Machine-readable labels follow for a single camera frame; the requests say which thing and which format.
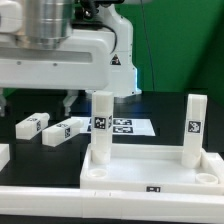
white robot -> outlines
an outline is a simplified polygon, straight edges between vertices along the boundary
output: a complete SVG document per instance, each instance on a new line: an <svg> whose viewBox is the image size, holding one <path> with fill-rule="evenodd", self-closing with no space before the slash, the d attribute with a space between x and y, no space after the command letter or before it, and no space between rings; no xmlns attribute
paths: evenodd
<svg viewBox="0 0 224 224"><path fill-rule="evenodd" d="M73 0L0 0L0 114L6 105L3 88L68 90L66 114L75 90L112 91L118 101L140 94L133 28L114 4L149 1L76 1L77 16L97 16L101 23L76 19L72 24Z"/></svg>

white block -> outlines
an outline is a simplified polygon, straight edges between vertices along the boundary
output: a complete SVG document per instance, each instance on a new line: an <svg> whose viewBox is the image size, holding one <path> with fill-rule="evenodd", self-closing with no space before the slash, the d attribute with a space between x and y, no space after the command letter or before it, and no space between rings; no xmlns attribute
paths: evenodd
<svg viewBox="0 0 224 224"><path fill-rule="evenodd" d="M10 160L9 145L0 144L0 171L9 162L9 160Z"/></svg>
<svg viewBox="0 0 224 224"><path fill-rule="evenodd" d="M107 117L113 114L114 96L112 92L97 91L92 95L92 115Z"/></svg>
<svg viewBox="0 0 224 224"><path fill-rule="evenodd" d="M201 162L207 96L188 96L182 165L197 168Z"/></svg>
<svg viewBox="0 0 224 224"><path fill-rule="evenodd" d="M48 126L47 113L35 113L16 125L16 138L30 140Z"/></svg>
<svg viewBox="0 0 224 224"><path fill-rule="evenodd" d="M83 126L81 119L69 118L53 125L42 132L42 143L55 147L80 133Z"/></svg>
<svg viewBox="0 0 224 224"><path fill-rule="evenodd" d="M97 91L92 98L91 158L96 164L107 164L112 146L114 97L111 92Z"/></svg>

black table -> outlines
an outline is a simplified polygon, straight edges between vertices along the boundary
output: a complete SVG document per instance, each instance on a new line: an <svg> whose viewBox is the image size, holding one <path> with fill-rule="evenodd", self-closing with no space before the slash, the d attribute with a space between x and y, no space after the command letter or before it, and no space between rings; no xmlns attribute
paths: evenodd
<svg viewBox="0 0 224 224"><path fill-rule="evenodd" d="M11 160L0 173L0 185L79 188L79 175L89 134L79 134L52 148L41 144L41 134L30 141L16 140L15 124L35 112L50 114L49 125L64 117L65 91L17 90L8 97L8 115L0 118L0 143L10 144ZM139 100L116 104L114 117L151 119L156 136L113 136L114 143L183 145L187 96L182 93L144 92ZM91 116L91 101L80 94L72 116ZM224 108L208 99L203 147L224 156ZM0 216L0 223L144 223L79 218Z"/></svg>

